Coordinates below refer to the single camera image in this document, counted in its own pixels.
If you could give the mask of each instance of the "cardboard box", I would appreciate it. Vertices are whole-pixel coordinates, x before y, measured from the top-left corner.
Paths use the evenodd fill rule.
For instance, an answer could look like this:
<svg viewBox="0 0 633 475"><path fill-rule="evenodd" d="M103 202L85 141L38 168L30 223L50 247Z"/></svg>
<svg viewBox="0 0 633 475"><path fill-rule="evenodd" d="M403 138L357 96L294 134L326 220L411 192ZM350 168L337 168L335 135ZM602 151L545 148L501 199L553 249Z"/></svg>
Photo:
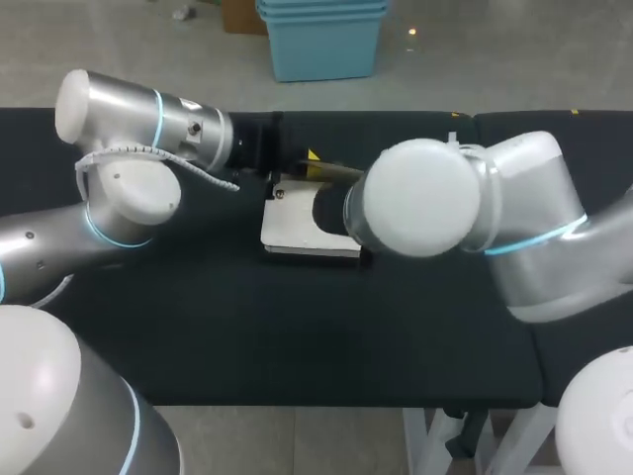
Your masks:
<svg viewBox="0 0 633 475"><path fill-rule="evenodd" d="M266 24L255 8L255 0L223 0L222 18L227 33L268 35Z"/></svg>

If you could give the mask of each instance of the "black table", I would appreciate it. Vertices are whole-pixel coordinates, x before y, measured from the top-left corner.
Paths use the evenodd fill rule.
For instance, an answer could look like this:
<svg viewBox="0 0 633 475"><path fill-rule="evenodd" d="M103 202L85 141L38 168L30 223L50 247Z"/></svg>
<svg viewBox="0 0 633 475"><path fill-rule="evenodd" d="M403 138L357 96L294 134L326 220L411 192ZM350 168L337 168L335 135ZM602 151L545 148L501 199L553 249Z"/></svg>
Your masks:
<svg viewBox="0 0 633 475"><path fill-rule="evenodd" d="M476 122L484 146L526 132L553 134L588 214L618 200L633 184L632 113L484 114ZM531 326L531 330L543 370L543 403L558 407L568 384L583 367L610 350L633 344L633 295L571 319Z"/></svg>
<svg viewBox="0 0 633 475"><path fill-rule="evenodd" d="M323 159L362 168L406 139L477 141L472 119L450 113L288 113L283 123ZM56 138L52 110L2 110L0 133L0 215L79 200L79 153ZM181 209L152 248L75 276L47 308L151 403L478 409L542 399L531 334L480 256L381 255L366 270L277 262L259 241L263 183L245 179L229 194L179 177Z"/></svg>

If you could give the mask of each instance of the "screw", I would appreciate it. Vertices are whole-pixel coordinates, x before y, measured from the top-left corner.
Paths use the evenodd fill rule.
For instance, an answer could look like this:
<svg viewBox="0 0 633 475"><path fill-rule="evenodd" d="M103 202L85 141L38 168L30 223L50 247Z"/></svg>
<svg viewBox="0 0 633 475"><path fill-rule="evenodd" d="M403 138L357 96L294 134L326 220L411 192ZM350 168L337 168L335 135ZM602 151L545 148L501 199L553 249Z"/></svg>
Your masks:
<svg viewBox="0 0 633 475"><path fill-rule="evenodd" d="M202 127L200 126L200 124L198 124L197 122L194 122L193 124L191 124L189 126L189 134L191 134L192 136L194 136L195 134L197 134L200 130L202 129Z"/></svg>

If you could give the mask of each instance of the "robotic arm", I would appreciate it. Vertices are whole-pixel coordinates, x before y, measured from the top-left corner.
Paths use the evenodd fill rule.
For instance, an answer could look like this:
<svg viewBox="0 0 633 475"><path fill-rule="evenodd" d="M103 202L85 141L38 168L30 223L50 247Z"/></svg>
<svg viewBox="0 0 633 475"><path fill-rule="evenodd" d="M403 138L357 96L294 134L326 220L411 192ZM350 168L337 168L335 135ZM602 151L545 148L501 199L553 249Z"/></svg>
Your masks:
<svg viewBox="0 0 633 475"><path fill-rule="evenodd" d="M233 145L231 121L217 109L75 70L59 90L55 126L86 153L77 163L84 202L0 219L0 303L33 303L65 276L148 244L181 198L161 160L238 189L209 174L223 168Z"/></svg>
<svg viewBox="0 0 633 475"><path fill-rule="evenodd" d="M0 219L0 303L24 302L64 276L146 245L180 203L178 181L162 160L229 190L236 186L209 173L245 163L233 156L242 143L222 112L92 72L65 78L55 126L86 153L77 164L84 202ZM372 250L427 257L460 245L482 252L508 309L526 322L563 319L633 288L626 259L633 197L589 220L546 133L489 148L399 143L350 189L343 215L349 234ZM563 399L557 437L570 475L602 473L605 456L617 461L607 473L628 473L629 349L590 365ZM605 404L596 411L586 395L603 382L597 396ZM184 473L166 423L48 314L0 307L0 386L9 388L0 392L0 473ZM619 445L586 450L588 428L576 430L583 413ZM590 453L599 463L582 458Z"/></svg>
<svg viewBox="0 0 633 475"><path fill-rule="evenodd" d="M482 252L508 309L528 323L633 289L633 194L589 219L558 143L544 132L489 148L397 144L351 189L344 215L371 249Z"/></svg>

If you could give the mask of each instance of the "white cable wrap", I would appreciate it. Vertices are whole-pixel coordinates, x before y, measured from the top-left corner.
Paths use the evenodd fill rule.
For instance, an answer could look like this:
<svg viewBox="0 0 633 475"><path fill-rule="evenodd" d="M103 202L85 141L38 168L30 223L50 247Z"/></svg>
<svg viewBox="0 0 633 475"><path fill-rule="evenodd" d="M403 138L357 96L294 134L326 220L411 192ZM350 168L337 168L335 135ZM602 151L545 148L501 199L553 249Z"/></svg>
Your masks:
<svg viewBox="0 0 633 475"><path fill-rule="evenodd" d="M120 155L124 153L125 157L121 156L112 156L112 155ZM213 175L210 175L204 170L192 165L184 158L181 158L178 155L174 155L165 150L161 150L160 148L155 148L153 146L145 146L145 145L127 145L127 146L115 146L112 148L106 148L103 150L93 151L92 153L88 153L86 156L81 158L79 161L75 163L75 171L76 171L76 179L77 179L77 188L79 189L79 193L81 194L81 199L86 201L88 198L88 194L86 193L86 186L83 180L83 174L93 165L104 163L107 160L122 160L122 159L130 159L134 157L134 159L140 160L169 160L174 163L182 166L183 168L195 173L196 175L204 178L210 183L219 186L220 188L224 188L227 191L239 191L239 186L234 183L230 183L228 181L220 180Z"/></svg>
<svg viewBox="0 0 633 475"><path fill-rule="evenodd" d="M43 307L44 305L48 305L50 302L55 300L59 296L59 294L61 294L64 290L66 290L66 287L68 287L68 284L70 284L70 281L72 280L73 277L74 277L74 274L66 275L61 280L61 282L59 282L59 285L57 285L57 287L54 288L52 292L50 292L45 297L39 299L37 302L32 304L31 307L33 307L34 309L39 309Z"/></svg>

